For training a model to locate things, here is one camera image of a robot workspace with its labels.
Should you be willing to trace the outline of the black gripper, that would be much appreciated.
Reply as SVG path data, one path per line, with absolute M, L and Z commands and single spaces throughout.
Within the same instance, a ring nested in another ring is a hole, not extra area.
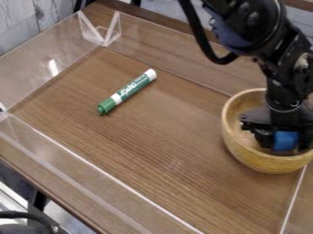
M 267 105 L 258 106 L 241 112 L 238 120 L 243 131 L 254 131 L 254 139 L 262 148 L 273 148 L 274 131 L 301 132 L 299 149 L 313 148 L 313 107 L 306 102 L 286 112 L 273 110 Z

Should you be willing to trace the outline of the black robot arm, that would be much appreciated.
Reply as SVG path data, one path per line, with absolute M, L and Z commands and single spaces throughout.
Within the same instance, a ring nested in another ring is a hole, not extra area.
M 282 0 L 202 0 L 222 45 L 253 57 L 265 75 L 263 104 L 239 114 L 245 131 L 274 151 L 313 148 L 313 47 Z

